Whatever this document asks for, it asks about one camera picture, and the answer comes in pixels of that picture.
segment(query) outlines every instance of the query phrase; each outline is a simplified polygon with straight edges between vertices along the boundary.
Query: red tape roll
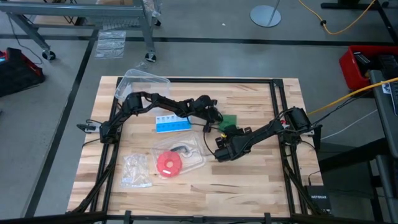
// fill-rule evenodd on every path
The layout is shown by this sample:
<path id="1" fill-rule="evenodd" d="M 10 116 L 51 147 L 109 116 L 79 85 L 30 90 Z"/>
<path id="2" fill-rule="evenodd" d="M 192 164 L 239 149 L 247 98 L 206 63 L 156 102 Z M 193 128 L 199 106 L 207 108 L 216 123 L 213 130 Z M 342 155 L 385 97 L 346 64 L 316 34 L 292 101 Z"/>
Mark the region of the red tape roll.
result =
<path id="1" fill-rule="evenodd" d="M 182 161 L 177 152 L 166 151 L 157 158 L 156 168 L 164 177 L 173 177 L 178 175 L 182 168 Z"/>

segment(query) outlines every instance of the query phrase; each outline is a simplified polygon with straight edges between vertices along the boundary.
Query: round metal base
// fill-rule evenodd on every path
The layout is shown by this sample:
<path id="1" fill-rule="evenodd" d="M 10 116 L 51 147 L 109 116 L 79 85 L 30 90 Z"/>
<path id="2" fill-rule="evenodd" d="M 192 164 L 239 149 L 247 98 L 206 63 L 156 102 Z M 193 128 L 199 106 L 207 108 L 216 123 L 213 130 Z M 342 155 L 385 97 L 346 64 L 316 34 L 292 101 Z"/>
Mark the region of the round metal base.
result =
<path id="1" fill-rule="evenodd" d="M 278 10 L 275 10 L 274 17 L 271 19 L 274 7 L 271 6 L 256 6 L 250 12 L 250 19 L 257 25 L 262 27 L 276 26 L 282 17 Z"/>

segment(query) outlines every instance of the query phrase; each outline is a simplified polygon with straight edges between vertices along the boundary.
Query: green object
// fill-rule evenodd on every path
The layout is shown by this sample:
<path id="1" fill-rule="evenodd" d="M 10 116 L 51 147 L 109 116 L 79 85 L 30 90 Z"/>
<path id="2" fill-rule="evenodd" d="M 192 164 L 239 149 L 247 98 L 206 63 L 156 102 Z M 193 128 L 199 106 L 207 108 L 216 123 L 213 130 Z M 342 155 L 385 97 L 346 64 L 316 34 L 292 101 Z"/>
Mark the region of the green object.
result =
<path id="1" fill-rule="evenodd" d="M 223 122 L 218 125 L 218 128 L 222 131 L 224 131 L 225 127 L 229 125 L 236 125 L 236 115 L 223 114 L 223 118 Z"/>

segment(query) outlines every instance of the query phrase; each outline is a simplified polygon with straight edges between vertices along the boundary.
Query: concrete floor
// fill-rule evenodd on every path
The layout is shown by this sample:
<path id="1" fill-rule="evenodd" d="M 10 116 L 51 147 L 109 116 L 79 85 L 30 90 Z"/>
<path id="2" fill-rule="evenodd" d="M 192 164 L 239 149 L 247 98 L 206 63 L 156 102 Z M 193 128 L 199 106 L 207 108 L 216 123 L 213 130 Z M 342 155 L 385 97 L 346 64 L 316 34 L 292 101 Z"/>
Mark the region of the concrete floor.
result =
<path id="1" fill-rule="evenodd" d="M 361 13 L 323 10 L 319 1 L 305 2 L 328 19 L 330 30 L 347 26 Z M 298 1 L 281 1 L 279 11 L 282 21 L 278 26 L 258 27 L 250 20 L 249 12 L 259 4 L 274 5 L 275 1 L 164 1 L 162 26 L 155 30 L 154 36 L 391 42 L 377 12 L 368 12 L 344 34 L 328 35 L 319 26 L 318 19 Z M 398 19 L 394 17 L 397 12 L 398 9 L 386 10 L 394 27 L 398 26 Z M 12 33 L 3 13 L 0 13 L 0 27 L 0 34 Z M 45 35 L 90 36 L 92 31 L 39 29 L 39 32 Z M 16 33 L 24 32 L 16 27 Z M 128 32 L 128 35 L 134 37 L 141 34 Z M 41 55 L 41 50 L 33 41 L 22 40 L 21 43 Z M 44 61 L 41 65 L 47 76 L 46 82 L 0 98 L 0 108 L 4 111 L 0 116 L 0 219 L 17 218 L 24 212 L 88 44 L 87 41 L 77 40 L 51 40 L 48 43 L 58 59 Z M 348 92 L 338 63 L 347 47 L 178 42 L 157 42 L 155 46 L 158 60 L 150 64 L 147 71 L 159 76 L 297 77 L 308 111 Z M 6 47 L 18 48 L 18 45 L 14 39 L 0 39 L 0 49 Z M 24 50 L 24 53 L 33 61 L 37 60 L 30 52 Z M 66 210 L 85 137 L 76 124 L 90 117 L 100 77 L 124 75 L 143 61 L 145 53 L 142 42 L 126 42 L 124 58 L 96 60 L 91 54 L 36 215 L 60 214 Z M 344 107 L 323 122 L 323 136 L 341 130 L 375 107 L 374 100 L 370 99 L 360 99 Z M 316 114 L 311 119 L 316 120 L 323 114 Z M 325 142 L 360 146 L 382 136 L 378 115 L 373 114 Z M 323 175 L 323 180 L 329 189 L 356 189 L 371 193 L 366 164 L 329 172 Z M 373 218 L 366 198 L 334 192 L 331 202 L 338 217 Z"/>

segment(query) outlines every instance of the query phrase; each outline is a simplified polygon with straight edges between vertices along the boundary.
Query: caster wheel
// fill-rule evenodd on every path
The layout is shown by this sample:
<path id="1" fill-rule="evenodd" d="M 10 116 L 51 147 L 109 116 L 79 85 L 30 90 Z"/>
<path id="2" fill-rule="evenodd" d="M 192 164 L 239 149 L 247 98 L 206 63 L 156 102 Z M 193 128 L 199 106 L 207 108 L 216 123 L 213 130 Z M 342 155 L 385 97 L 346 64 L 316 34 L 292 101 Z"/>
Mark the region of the caster wheel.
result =
<path id="1" fill-rule="evenodd" d="M 145 54 L 145 59 L 148 62 L 156 62 L 156 55 L 152 54 L 151 57 L 149 56 L 149 53 Z"/>
<path id="2" fill-rule="evenodd" d="M 389 5 L 389 2 L 387 2 L 387 1 L 381 3 L 381 7 L 383 7 L 383 8 L 387 8 L 388 5 Z"/>
<path id="3" fill-rule="evenodd" d="M 47 57 L 47 54 L 45 52 L 42 53 L 42 56 L 46 60 L 54 60 L 57 56 L 55 56 L 55 53 L 50 51 L 50 58 Z"/>

